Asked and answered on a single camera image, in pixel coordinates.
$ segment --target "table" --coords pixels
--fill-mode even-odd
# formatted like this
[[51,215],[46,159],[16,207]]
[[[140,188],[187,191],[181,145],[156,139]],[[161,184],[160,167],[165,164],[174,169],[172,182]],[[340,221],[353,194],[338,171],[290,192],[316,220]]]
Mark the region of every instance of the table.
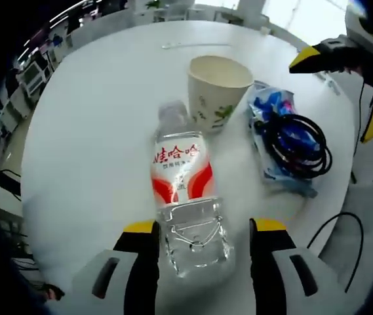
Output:
[[[183,46],[161,48],[168,43]],[[203,43],[224,45],[188,46]],[[23,211],[31,250],[48,282],[68,290],[73,275],[97,253],[111,249],[124,226],[155,216],[149,165],[157,108],[169,100],[187,102],[189,62],[204,54],[233,58],[251,69],[255,79],[293,91],[298,111],[323,129],[334,164],[319,181],[315,199],[272,194],[260,181],[242,101],[222,134],[208,139],[237,248],[237,272],[216,295],[182,310],[194,314],[191,309],[199,307],[197,314],[234,314],[245,305],[249,313],[243,314],[254,314],[250,217],[285,221],[297,245],[305,246],[340,211],[352,165],[353,105],[314,75],[289,74],[288,65],[297,55],[294,47],[215,22],[131,28],[67,56],[31,121],[22,161]],[[313,244],[315,253],[332,225]],[[164,277],[161,272],[159,307],[169,300]]]

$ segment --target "paper cup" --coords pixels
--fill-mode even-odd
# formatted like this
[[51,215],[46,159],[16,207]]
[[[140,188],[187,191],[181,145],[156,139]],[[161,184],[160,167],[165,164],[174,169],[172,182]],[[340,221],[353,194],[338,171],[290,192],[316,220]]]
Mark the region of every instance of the paper cup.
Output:
[[219,56],[201,56],[189,68],[189,111],[198,127],[208,133],[223,129],[253,83],[249,69]]

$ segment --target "bottle label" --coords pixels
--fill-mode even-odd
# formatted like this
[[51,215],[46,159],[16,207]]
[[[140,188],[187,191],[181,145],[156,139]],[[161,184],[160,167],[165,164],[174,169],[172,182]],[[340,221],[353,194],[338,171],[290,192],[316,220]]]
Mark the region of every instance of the bottle label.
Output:
[[151,181],[158,207],[214,196],[214,178],[203,138],[157,143]]

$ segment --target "plastic bag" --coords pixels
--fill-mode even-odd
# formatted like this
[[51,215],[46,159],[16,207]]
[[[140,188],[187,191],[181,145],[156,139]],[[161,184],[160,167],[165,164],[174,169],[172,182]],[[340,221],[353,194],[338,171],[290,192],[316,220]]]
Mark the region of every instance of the plastic bag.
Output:
[[[255,123],[269,121],[273,113],[280,116],[297,114],[293,93],[255,81],[248,94],[248,116],[252,138],[260,155],[263,180],[267,183],[280,184],[286,190],[302,196],[314,198],[317,191],[313,187],[313,180],[296,178],[292,173],[278,166],[265,148],[263,135],[255,129]],[[305,131],[287,127],[285,133],[292,134],[295,141],[307,146],[308,149],[316,149],[317,143]]]

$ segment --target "black cord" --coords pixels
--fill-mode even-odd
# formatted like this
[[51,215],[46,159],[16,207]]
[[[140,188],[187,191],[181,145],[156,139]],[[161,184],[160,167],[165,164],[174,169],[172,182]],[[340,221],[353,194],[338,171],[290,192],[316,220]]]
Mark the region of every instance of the black cord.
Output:
[[30,267],[30,266],[36,266],[36,264],[33,263],[33,262],[18,261],[17,259],[14,259],[14,261],[15,261],[16,263],[20,263],[20,264],[27,265],[27,266],[21,266],[21,267],[23,267],[23,268],[33,268],[33,267]]
[[365,81],[363,81],[363,87],[361,87],[361,93],[359,94],[359,101],[358,101],[358,107],[359,107],[359,111],[358,111],[358,135],[357,135],[357,143],[355,143],[354,156],[357,153],[359,137],[361,135],[361,113],[362,113],[361,100],[363,98],[364,87],[365,87]]
[[[272,113],[269,121],[257,121],[254,127],[262,135],[266,151],[275,163],[294,176],[314,179],[330,170],[332,154],[326,145],[322,129],[314,121],[296,114]],[[308,150],[307,146],[285,132],[287,127],[307,132],[319,145],[319,149]]]
[[21,271],[38,271],[39,270],[38,268],[23,267],[23,266],[20,266],[19,264],[16,264],[16,266],[17,266],[17,269]]
[[334,219],[336,219],[338,217],[342,217],[344,215],[353,217],[355,220],[357,220],[358,225],[359,225],[359,229],[360,229],[360,232],[361,232],[361,240],[360,240],[360,244],[359,244],[358,257],[357,257],[357,260],[355,261],[355,266],[354,266],[354,269],[352,270],[351,277],[350,277],[350,279],[348,281],[348,284],[346,285],[346,288],[345,288],[345,293],[347,293],[349,287],[352,284],[352,280],[355,277],[355,273],[357,272],[359,261],[361,260],[361,255],[363,253],[363,247],[364,247],[364,227],[363,227],[363,223],[361,222],[361,219],[356,214],[351,213],[351,212],[341,212],[341,213],[338,213],[337,215],[334,215],[333,217],[331,217],[330,219],[328,219],[325,223],[323,223],[322,226],[317,230],[316,234],[313,236],[313,238],[309,242],[309,245],[307,245],[307,248],[310,248],[311,244],[315,241],[316,237],[320,234],[320,232],[323,230],[323,228],[330,221],[332,221],[332,220],[334,220]]
[[11,169],[2,169],[1,172],[3,172],[3,173],[4,173],[4,172],[10,172],[10,173],[16,175],[17,177],[21,177],[19,174],[13,172]]
[[15,194],[13,194],[13,196],[18,200],[18,201],[22,201],[18,196],[16,196]]
[[18,232],[14,232],[14,231],[5,230],[4,228],[2,228],[2,231],[6,232],[6,233],[13,234],[13,235],[23,236],[23,237],[25,237],[25,238],[27,237],[27,235],[25,235],[25,234],[18,233]]

